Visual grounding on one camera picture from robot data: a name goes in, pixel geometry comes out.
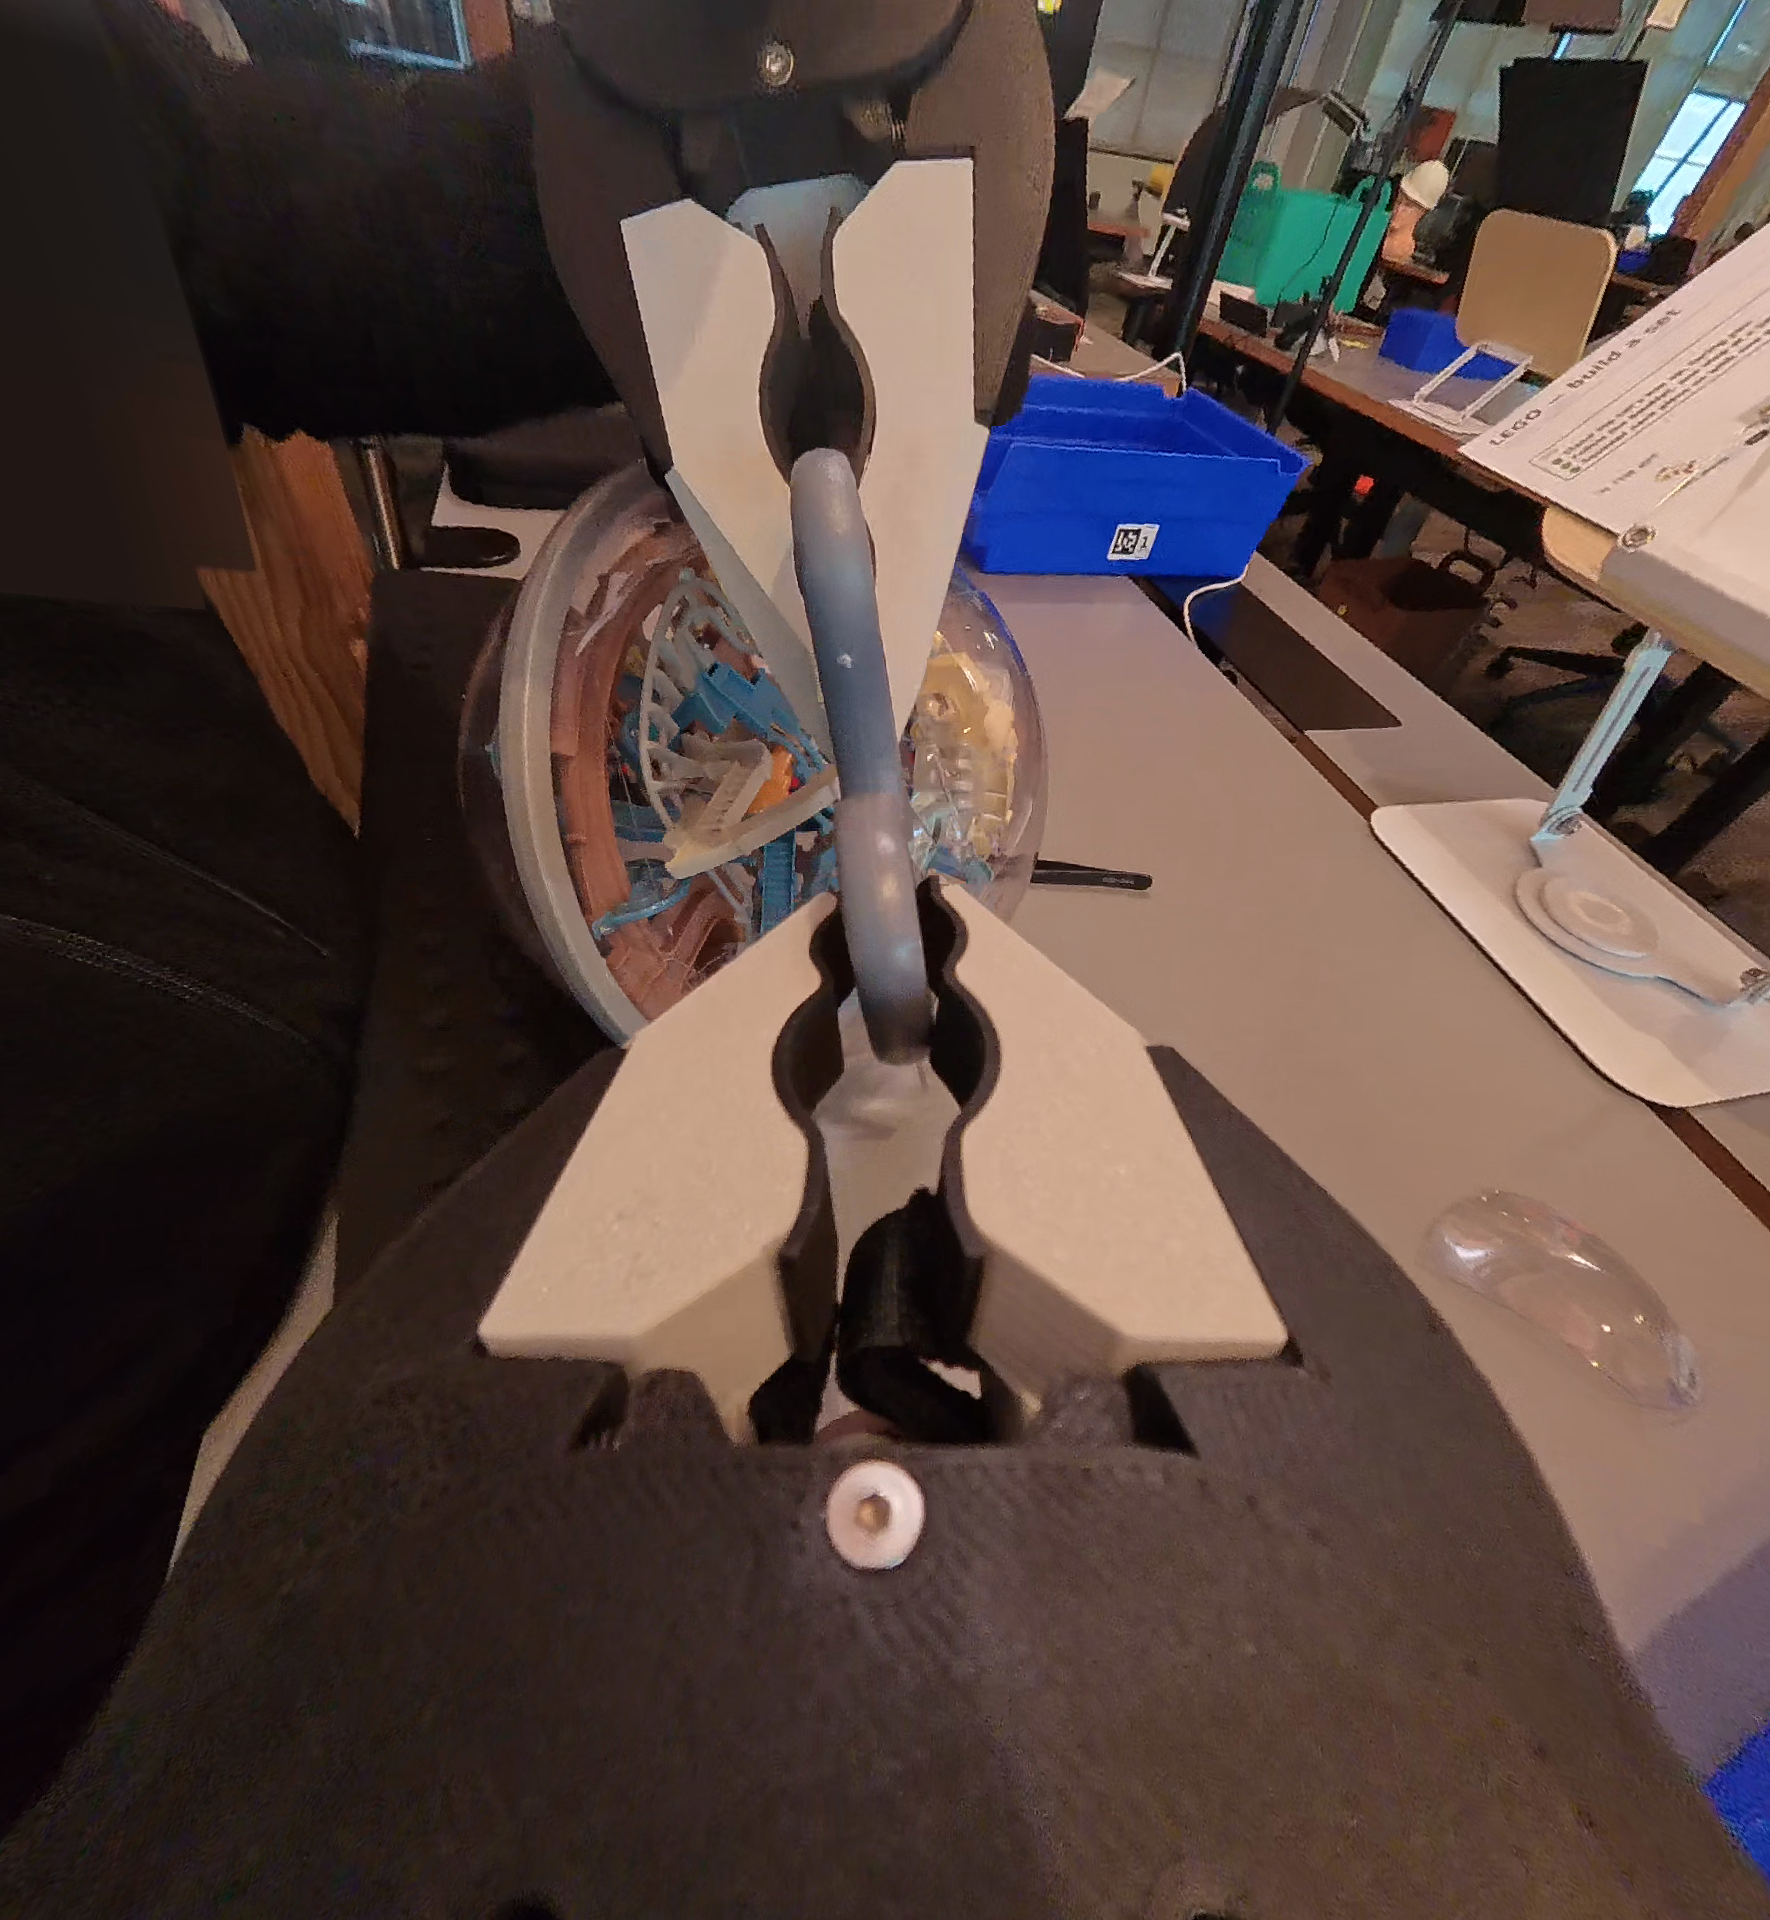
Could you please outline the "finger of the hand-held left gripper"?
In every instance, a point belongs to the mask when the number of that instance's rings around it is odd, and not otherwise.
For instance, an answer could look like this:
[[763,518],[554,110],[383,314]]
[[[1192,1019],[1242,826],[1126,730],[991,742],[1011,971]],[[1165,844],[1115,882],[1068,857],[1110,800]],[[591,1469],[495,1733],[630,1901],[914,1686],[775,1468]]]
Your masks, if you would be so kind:
[[989,431],[976,416],[974,165],[901,157],[830,238],[832,311],[864,371],[857,478],[891,702],[910,708]]
[[694,200],[636,211],[619,231],[672,495],[775,681],[814,684],[791,490],[766,422],[767,353],[791,317],[786,275],[762,240]]

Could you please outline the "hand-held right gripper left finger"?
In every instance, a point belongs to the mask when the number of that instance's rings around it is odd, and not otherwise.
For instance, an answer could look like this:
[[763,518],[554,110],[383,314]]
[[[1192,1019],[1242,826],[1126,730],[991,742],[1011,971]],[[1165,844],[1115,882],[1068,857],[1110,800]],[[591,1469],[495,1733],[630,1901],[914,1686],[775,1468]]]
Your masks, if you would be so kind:
[[807,1137],[775,1050],[836,911],[796,910],[631,1037],[476,1327],[488,1356],[690,1374],[754,1435],[756,1390],[804,1344],[780,1259]]

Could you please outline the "black perforated pad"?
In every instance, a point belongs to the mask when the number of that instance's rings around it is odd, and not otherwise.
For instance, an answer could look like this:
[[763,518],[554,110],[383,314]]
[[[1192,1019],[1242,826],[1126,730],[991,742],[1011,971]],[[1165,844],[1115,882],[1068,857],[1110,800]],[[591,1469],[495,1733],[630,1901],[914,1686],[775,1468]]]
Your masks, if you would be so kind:
[[469,671],[513,584],[390,572],[371,587],[360,876],[370,979],[336,1181],[336,1284],[615,1048],[507,931],[464,820]]

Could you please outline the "tan-backed document stand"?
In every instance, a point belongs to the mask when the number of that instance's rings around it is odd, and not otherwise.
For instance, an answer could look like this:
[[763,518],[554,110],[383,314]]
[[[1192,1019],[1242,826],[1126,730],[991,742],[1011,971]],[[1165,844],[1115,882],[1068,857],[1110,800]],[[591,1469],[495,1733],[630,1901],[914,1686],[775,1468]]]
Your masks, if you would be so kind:
[[1557,378],[1588,353],[1617,266],[1609,228],[1496,207],[1471,243],[1453,328],[1461,352],[1401,405],[1459,437],[1496,395]]

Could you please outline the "black upright board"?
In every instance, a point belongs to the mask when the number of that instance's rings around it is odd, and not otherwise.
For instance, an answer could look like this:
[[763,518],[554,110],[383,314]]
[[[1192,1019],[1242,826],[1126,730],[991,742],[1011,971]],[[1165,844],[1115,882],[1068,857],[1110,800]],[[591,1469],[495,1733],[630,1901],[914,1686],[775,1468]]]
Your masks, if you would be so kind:
[[1514,59],[1497,73],[1493,209],[1605,228],[1644,59]]

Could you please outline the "white document stand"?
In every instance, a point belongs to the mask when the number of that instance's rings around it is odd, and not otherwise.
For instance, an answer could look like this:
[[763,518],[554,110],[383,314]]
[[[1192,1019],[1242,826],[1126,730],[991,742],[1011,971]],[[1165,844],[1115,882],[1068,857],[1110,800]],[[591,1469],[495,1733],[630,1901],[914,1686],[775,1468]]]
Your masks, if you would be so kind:
[[1369,826],[1619,1090],[1684,1110],[1765,1096],[1770,966],[1585,804],[1676,651],[1770,696],[1770,501],[1674,495],[1617,534],[1548,507],[1542,537],[1559,572],[1644,625],[1559,783],[1543,802],[1380,805]]

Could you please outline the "clear maze puzzle ball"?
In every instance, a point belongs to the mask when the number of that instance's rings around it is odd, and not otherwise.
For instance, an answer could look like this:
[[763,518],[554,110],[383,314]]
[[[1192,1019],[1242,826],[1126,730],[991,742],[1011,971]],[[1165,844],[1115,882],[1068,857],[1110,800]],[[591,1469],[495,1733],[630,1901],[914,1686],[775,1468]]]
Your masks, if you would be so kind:
[[[908,713],[914,873],[1009,919],[1042,851],[1046,732],[964,567]],[[555,515],[492,620],[457,786],[513,943],[613,1043],[837,888],[832,756],[643,460]]]

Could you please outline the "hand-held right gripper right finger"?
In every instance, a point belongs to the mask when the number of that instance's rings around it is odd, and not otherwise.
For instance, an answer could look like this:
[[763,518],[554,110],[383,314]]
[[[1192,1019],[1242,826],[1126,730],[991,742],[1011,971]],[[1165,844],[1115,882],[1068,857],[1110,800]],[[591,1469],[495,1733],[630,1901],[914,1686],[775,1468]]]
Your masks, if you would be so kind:
[[1284,1356],[1282,1310],[1154,1050],[951,880],[921,888],[929,1067],[955,1104],[939,1301],[1033,1414],[1072,1379]]

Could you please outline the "grey scissors with yellow lining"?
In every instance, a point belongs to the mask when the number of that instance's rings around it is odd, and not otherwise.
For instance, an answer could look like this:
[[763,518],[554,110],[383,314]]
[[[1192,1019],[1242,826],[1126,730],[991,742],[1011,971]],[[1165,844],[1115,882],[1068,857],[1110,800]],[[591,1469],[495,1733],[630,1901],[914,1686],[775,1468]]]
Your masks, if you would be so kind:
[[789,524],[839,788],[832,834],[854,991],[873,1056],[912,1064],[928,1054],[934,1024],[910,854],[912,808],[871,536],[839,450],[821,445],[796,457]]

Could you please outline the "clear plastic shell piece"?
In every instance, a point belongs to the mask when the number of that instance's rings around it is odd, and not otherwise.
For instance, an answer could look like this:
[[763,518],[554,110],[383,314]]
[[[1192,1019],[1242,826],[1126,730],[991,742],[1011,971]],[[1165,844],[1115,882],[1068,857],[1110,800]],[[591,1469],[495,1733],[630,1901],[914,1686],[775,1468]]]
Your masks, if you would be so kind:
[[1428,1224],[1422,1259],[1555,1340],[1630,1404],[1666,1416],[1698,1407],[1700,1358],[1660,1292],[1548,1201],[1511,1189],[1458,1198]]

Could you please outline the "blue bin with square label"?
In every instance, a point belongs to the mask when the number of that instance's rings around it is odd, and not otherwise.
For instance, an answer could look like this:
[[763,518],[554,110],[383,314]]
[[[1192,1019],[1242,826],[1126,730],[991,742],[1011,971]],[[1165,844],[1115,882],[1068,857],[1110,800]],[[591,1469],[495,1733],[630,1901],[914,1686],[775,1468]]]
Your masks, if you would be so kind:
[[1233,580],[1307,463],[1200,390],[1036,374],[989,431],[962,560],[982,574]]

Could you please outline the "green bag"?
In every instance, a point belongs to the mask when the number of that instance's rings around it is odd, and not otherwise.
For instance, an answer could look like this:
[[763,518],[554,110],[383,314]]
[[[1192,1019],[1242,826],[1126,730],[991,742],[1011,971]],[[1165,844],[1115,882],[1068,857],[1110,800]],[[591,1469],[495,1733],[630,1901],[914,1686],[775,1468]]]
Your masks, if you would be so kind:
[[1336,316],[1352,314],[1377,262],[1398,191],[1393,181],[1383,185],[1369,216],[1363,216],[1369,185],[1371,180],[1359,180],[1350,193],[1287,187],[1274,161],[1258,160],[1239,195],[1210,289],[1228,286],[1237,298],[1268,310],[1280,303],[1313,303],[1345,243],[1356,240],[1332,299]]

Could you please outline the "black pole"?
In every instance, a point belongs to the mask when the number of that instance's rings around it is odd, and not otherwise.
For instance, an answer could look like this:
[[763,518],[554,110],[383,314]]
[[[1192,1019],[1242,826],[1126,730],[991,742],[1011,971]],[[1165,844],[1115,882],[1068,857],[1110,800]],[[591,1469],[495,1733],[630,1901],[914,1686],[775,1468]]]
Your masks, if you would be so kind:
[[1195,204],[1185,205],[1185,253],[1148,336],[1157,362],[1171,353],[1185,362],[1192,352],[1271,107],[1303,33],[1303,21],[1316,9],[1316,2],[1245,6],[1236,59],[1212,114],[1212,133],[1195,181]]

